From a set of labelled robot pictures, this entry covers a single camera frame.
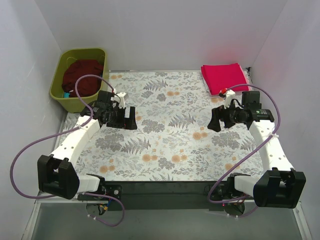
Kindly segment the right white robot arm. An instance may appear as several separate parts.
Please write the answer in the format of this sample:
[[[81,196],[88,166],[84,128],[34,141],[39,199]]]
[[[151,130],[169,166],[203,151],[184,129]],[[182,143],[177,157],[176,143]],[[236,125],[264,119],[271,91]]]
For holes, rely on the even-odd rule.
[[[259,91],[242,92],[241,101],[236,100],[235,92],[223,89],[220,94],[224,104],[212,109],[208,129],[221,131],[221,123],[226,129],[236,124],[246,125],[257,148],[249,157],[259,153],[263,175],[255,178],[249,174],[229,172],[224,175],[226,183],[217,181],[209,190],[208,199],[212,203],[252,197],[258,207],[287,208],[296,207],[306,183],[305,174],[294,169],[286,157],[279,137],[276,134],[280,124],[269,109],[263,109]]]

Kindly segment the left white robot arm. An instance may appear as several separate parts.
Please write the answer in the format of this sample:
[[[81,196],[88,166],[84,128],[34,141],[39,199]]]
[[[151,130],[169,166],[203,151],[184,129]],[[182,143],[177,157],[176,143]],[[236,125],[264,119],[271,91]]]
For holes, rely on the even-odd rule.
[[[135,107],[126,117],[125,92],[100,91],[97,100],[86,104],[75,125],[76,130],[50,155],[41,155],[37,161],[39,190],[65,199],[85,192],[102,193],[104,178],[94,174],[79,175],[75,167],[83,149],[102,126],[136,130]]]

